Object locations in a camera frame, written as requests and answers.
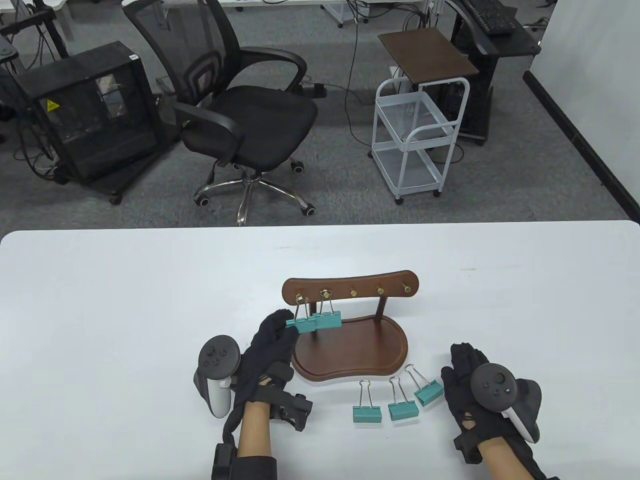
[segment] keyboard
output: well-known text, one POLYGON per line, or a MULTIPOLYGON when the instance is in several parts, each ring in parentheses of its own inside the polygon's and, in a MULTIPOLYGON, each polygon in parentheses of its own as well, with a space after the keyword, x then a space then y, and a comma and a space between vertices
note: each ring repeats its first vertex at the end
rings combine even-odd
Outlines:
POLYGON ((487 35, 508 35, 515 31, 516 24, 498 0, 462 0, 462 3, 487 35))

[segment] teal binder clip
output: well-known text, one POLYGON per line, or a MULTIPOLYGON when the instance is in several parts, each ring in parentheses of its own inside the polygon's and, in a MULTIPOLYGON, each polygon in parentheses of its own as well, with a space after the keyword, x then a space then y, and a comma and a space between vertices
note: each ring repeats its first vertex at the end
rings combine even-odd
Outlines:
POLYGON ((382 423, 382 411, 379 406, 373 406, 371 400, 371 382, 360 380, 360 404, 353 407, 353 423, 382 423), (369 405, 362 406, 362 382, 367 382, 367 393, 369 394, 369 405))
POLYGON ((316 330, 324 330, 325 328, 340 328, 342 326, 342 314, 340 310, 333 309, 331 302, 331 290, 322 290, 320 292, 320 313, 311 315, 316 321, 316 330), (322 307, 325 300, 329 301, 331 312, 322 313, 322 307))
POLYGON ((316 331, 316 319, 314 316, 309 316, 307 310, 308 298, 304 298, 302 295, 296 297, 296 313, 293 315, 293 320, 287 320, 287 328, 295 326, 299 333, 309 333, 316 331), (305 318, 298 318, 298 310, 300 309, 300 302, 305 300, 305 318))
POLYGON ((414 392, 413 394, 418 399, 418 402, 420 402, 420 405, 425 406, 425 405, 433 402, 436 398, 438 398, 439 396, 441 396, 444 393, 444 387, 441 384, 439 384, 435 380, 433 380, 433 381, 427 380, 418 370, 415 369, 413 364, 408 364, 404 368, 404 371, 407 372, 411 376, 411 379, 415 383, 415 386, 418 387, 418 391, 414 392), (415 379, 415 377, 413 376, 413 374, 409 370, 409 367, 411 367, 412 370, 414 372, 416 372, 416 374, 418 374, 420 376, 420 378, 422 378, 422 380, 424 380, 424 382, 426 383, 426 385, 424 387, 421 387, 418 384, 418 381, 415 379))
POLYGON ((405 420, 417 417, 420 414, 420 410, 415 404, 415 401, 409 401, 409 399, 406 397, 406 394, 404 393, 404 390, 402 388, 402 384, 400 384, 400 378, 391 377, 389 379, 389 383, 391 384, 391 388, 394 389, 394 402, 389 404, 389 414, 391 414, 391 421, 395 422, 396 420, 405 420), (398 402, 396 400, 396 386, 393 382, 394 378, 398 381, 398 387, 400 388, 402 396, 404 397, 403 402, 398 402))

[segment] hand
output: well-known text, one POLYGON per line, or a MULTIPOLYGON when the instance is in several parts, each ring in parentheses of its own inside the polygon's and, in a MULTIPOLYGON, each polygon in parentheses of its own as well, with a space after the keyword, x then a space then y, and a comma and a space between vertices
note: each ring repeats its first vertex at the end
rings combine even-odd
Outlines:
MULTIPOLYGON (((290 310, 277 310, 260 324, 251 346, 241 357, 234 387, 234 406, 244 404, 255 395, 258 384, 266 381, 266 373, 275 362, 286 365, 291 363, 299 335, 297 328, 286 328, 287 320, 292 318, 293 313, 290 310)), ((271 382, 281 390, 287 383, 275 376, 271 378, 271 382)))
POLYGON ((491 438, 519 435, 510 420, 481 406, 471 391, 471 374, 487 364, 484 353, 468 343, 451 346, 453 368, 442 369, 444 396, 461 431, 473 429, 483 442, 491 438))

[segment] white wall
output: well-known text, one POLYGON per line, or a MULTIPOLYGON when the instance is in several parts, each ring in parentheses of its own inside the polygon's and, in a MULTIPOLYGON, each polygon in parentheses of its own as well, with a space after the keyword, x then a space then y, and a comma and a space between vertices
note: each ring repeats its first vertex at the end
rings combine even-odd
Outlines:
POLYGON ((531 67, 638 202, 639 47, 640 0, 560 0, 531 67))

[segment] computer case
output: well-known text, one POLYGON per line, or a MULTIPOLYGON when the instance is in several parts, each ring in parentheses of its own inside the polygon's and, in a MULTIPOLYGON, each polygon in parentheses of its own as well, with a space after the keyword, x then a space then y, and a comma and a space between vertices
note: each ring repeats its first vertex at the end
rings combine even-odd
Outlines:
POLYGON ((143 170, 132 165, 150 163, 168 146, 142 62, 120 42, 28 70, 16 80, 60 158, 59 179, 118 196, 131 175, 143 170))

